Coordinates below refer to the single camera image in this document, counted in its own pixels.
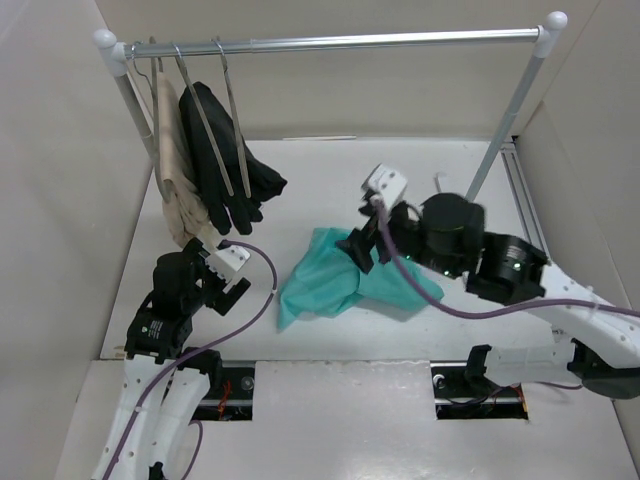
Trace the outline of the metal clothes hanger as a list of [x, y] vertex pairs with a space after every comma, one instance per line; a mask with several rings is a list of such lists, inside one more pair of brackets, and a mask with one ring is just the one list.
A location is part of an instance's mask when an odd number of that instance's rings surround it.
[[223, 76], [224, 76], [224, 81], [226, 85], [227, 96], [228, 96], [228, 101], [229, 101], [229, 106], [231, 111], [230, 116], [232, 119], [232, 124], [234, 129], [235, 143], [236, 143], [237, 155], [238, 155], [238, 165], [239, 165], [242, 185], [244, 188], [245, 197], [247, 199], [251, 199], [252, 190], [250, 185], [244, 138], [242, 135], [241, 126], [239, 122], [239, 116], [238, 116], [235, 97], [233, 93], [232, 82], [229, 74], [228, 62], [227, 62], [225, 51], [220, 43], [220, 38], [219, 37], [214, 38], [213, 42], [217, 46], [220, 54], [221, 67], [223, 71]]

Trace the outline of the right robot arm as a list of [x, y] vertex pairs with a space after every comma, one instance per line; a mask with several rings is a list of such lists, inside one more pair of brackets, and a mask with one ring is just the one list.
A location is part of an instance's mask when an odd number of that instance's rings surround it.
[[[462, 381], [473, 393], [517, 383], [570, 383], [614, 400], [639, 395], [639, 314], [606, 302], [571, 279], [539, 248], [520, 237], [488, 232], [485, 210], [454, 193], [436, 194], [419, 209], [405, 201], [391, 210], [377, 195], [360, 209], [367, 223], [337, 247], [363, 272], [393, 262], [413, 290], [438, 310], [465, 320], [527, 311], [548, 323], [552, 343], [525, 348], [484, 344], [471, 349]], [[411, 276], [410, 260], [495, 304], [468, 312], [443, 304]]]

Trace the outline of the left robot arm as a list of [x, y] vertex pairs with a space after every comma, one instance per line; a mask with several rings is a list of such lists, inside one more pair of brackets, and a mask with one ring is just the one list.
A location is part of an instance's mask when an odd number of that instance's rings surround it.
[[249, 258], [241, 246], [192, 239], [157, 259], [152, 290], [127, 330], [122, 389], [93, 478], [174, 477], [199, 402], [223, 382], [219, 353], [185, 344], [193, 316], [203, 307], [229, 312], [251, 285], [237, 276]]

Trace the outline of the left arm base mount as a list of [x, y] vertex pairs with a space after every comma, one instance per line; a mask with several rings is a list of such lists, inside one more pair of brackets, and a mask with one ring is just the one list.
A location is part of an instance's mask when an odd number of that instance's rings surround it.
[[251, 421], [255, 392], [255, 364], [224, 363], [220, 385], [212, 387], [193, 414], [194, 420]]

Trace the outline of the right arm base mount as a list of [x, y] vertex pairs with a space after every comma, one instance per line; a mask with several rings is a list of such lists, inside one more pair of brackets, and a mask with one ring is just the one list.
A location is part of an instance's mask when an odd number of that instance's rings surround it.
[[430, 364], [438, 420], [529, 419], [522, 387], [498, 386], [485, 377], [489, 345], [473, 347], [466, 361]]

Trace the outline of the teal t shirt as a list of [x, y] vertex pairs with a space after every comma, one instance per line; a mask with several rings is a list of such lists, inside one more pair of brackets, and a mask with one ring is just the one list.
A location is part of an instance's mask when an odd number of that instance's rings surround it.
[[336, 243], [349, 232], [341, 228], [313, 230], [307, 252], [280, 288], [277, 328], [283, 331], [309, 313], [335, 318], [367, 299], [408, 312], [428, 305], [391, 262], [373, 254], [372, 270], [363, 273]]

